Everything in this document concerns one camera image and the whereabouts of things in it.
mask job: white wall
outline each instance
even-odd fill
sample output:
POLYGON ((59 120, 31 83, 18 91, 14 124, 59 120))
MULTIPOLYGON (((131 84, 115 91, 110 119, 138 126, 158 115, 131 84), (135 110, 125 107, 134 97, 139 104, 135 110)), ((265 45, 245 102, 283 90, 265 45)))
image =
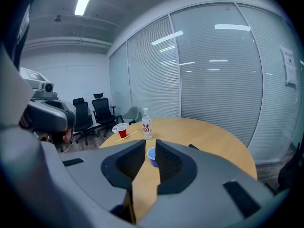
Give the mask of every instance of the white wall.
POLYGON ((123 22, 125 26, 122 25, 122 28, 107 55, 112 55, 135 32, 139 31, 153 20, 162 17, 169 12, 202 2, 223 1, 256 5, 278 13, 289 21, 288 16, 275 0, 143 0, 142 4, 139 3, 138 7, 134 9, 131 14, 126 14, 126 20, 123 22))
POLYGON ((52 48, 31 50, 22 54, 21 67, 42 73, 54 83, 61 100, 72 102, 83 97, 88 102, 93 125, 98 125, 93 114, 93 94, 104 92, 112 105, 108 59, 95 48, 52 48))

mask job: window blinds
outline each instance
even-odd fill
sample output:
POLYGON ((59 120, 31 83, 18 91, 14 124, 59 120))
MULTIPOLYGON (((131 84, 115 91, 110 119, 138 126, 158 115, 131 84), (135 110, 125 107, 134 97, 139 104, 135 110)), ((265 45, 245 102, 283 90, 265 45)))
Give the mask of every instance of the window blinds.
POLYGON ((301 106, 298 53, 287 25, 277 15, 240 6, 254 31, 261 55, 265 84, 260 120, 249 146, 256 163, 276 162, 283 157, 295 132, 301 106), (287 85, 283 46, 294 53, 297 84, 287 85))
POLYGON ((148 107, 151 117, 179 116, 179 72, 172 36, 165 17, 128 40, 132 104, 148 107))
POLYGON ((131 108, 126 44, 109 58, 110 84, 115 114, 125 114, 131 108))
POLYGON ((248 24, 233 4, 171 16, 181 82, 181 116, 220 126, 248 146, 260 113, 262 73, 248 24))

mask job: gray chair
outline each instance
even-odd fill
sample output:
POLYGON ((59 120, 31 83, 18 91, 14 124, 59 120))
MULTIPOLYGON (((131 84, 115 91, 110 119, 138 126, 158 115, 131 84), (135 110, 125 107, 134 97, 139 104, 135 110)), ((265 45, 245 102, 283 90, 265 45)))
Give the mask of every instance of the gray chair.
POLYGON ((129 125, 141 122, 142 113, 139 111, 138 107, 133 106, 126 114, 123 115, 123 121, 125 123, 129 123, 129 125))

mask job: office chair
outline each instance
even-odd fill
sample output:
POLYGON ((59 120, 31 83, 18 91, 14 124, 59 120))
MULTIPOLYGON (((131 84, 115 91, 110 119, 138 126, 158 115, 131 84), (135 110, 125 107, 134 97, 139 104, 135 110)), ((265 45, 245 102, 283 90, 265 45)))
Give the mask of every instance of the office chair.
POLYGON ((123 120, 129 125, 138 123, 142 121, 142 113, 138 110, 136 106, 133 106, 129 111, 123 115, 123 120))
POLYGON ((85 137, 85 143, 88 145, 87 136, 93 135, 99 137, 98 134, 92 133, 94 130, 88 129, 93 124, 92 115, 88 114, 88 105, 83 98, 74 99, 73 105, 76 107, 76 125, 74 131, 81 132, 80 137, 75 142, 78 143, 79 139, 85 137))
POLYGON ((98 99, 92 101, 93 107, 95 109, 93 111, 93 113, 94 113, 96 122, 101 124, 102 126, 105 126, 105 128, 103 128, 103 129, 105 129, 105 133, 104 133, 104 137, 105 137, 107 131, 109 129, 112 129, 112 127, 118 123, 118 121, 117 121, 118 118, 120 118, 123 123, 124 123, 124 120, 121 115, 115 116, 114 108, 116 108, 116 106, 111 106, 111 108, 113 109, 113 115, 111 114, 110 108, 109 108, 109 99, 108 98, 99 98, 100 95, 102 96, 103 93, 94 94, 94 97, 98 98, 98 99))

